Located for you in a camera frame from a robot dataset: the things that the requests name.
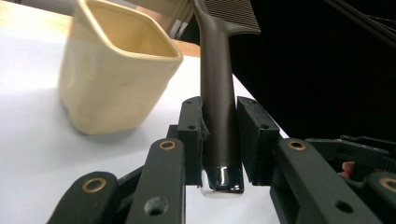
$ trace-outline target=comb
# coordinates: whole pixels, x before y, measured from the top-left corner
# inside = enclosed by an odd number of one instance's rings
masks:
[[[200,29],[201,99],[209,130],[203,147],[202,193],[206,197],[237,196],[243,193],[244,184],[229,38],[259,34],[260,28],[249,0],[191,3]]]

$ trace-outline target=table surface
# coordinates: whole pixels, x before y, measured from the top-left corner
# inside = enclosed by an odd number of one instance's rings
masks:
[[[76,132],[57,92],[69,23],[67,16],[0,2],[1,223],[45,223],[82,175],[106,171],[120,178],[140,167],[151,143],[177,124],[181,103],[199,95],[200,59],[185,56],[141,126],[106,135]],[[234,88],[252,98],[236,78]],[[278,223],[269,188],[245,180],[245,193],[235,199],[207,199],[186,187],[186,222]]]

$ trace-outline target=square ceramic cup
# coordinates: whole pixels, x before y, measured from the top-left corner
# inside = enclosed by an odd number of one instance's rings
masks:
[[[183,56],[149,16],[102,0],[79,0],[64,52],[59,93],[86,134],[139,126]]]

